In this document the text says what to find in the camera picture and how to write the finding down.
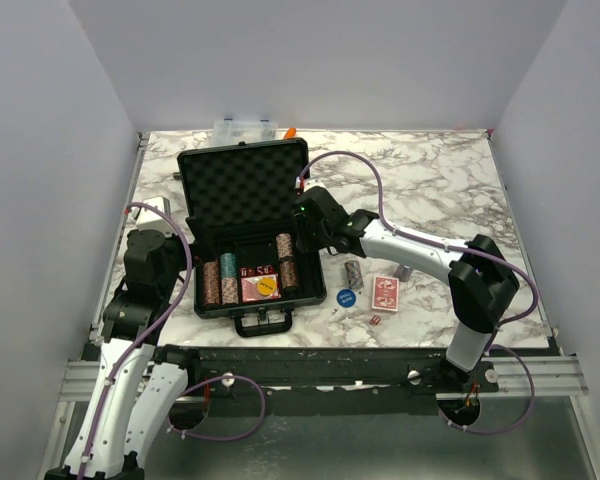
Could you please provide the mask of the black poker set case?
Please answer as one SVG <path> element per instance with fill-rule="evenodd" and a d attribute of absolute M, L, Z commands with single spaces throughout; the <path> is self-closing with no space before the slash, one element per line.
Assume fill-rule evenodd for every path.
<path fill-rule="evenodd" d="M 195 260 L 194 310 L 202 319 L 229 318 L 243 338 L 285 333 L 300 307 L 321 303 L 327 294 L 317 253 L 294 250 L 299 288 L 284 292 L 275 237 L 296 237 L 292 207 L 297 198 L 296 175 L 308 163 L 308 146 L 301 138 L 187 150 L 178 154 L 188 216 L 196 216 L 214 239 L 215 259 L 232 252 L 238 268 L 239 303 L 203 305 L 203 264 Z M 280 297 L 244 303 L 240 268 L 272 265 Z"/>

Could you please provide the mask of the purple grey chip stack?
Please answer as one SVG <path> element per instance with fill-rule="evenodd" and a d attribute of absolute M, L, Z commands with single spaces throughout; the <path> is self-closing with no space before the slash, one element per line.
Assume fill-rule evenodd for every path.
<path fill-rule="evenodd" d="M 411 275 L 413 273 L 413 269 L 409 266 L 406 265 L 399 265 L 394 273 L 394 276 L 400 281 L 400 282 L 407 282 Z"/>

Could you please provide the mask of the red playing card deck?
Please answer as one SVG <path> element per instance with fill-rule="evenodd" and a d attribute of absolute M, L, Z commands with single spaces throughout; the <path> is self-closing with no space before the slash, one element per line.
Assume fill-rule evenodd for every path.
<path fill-rule="evenodd" d="M 395 277 L 376 275 L 373 280 L 371 308 L 397 312 L 399 309 L 400 283 Z"/>

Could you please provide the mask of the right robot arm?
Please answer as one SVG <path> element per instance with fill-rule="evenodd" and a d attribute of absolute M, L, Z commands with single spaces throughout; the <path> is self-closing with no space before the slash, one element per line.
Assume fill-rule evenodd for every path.
<path fill-rule="evenodd" d="M 402 230 L 375 212 L 346 212 L 323 187 L 299 195 L 292 217 L 301 251 L 333 248 L 361 258 L 387 260 L 447 285 L 459 325 L 440 367 L 440 379 L 454 392 L 474 383 L 475 366 L 519 290 L 512 266 L 491 238 L 445 240 Z"/>

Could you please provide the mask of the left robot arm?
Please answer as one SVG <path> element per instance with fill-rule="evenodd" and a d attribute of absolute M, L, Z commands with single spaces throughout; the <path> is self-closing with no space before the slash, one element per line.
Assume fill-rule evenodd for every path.
<path fill-rule="evenodd" d="M 157 341 L 182 300 L 194 259 L 168 215 L 164 228 L 127 237 L 125 286 L 104 311 L 95 386 L 78 436 L 48 479 L 141 479 L 149 450 L 172 405 L 202 380 L 198 354 Z"/>

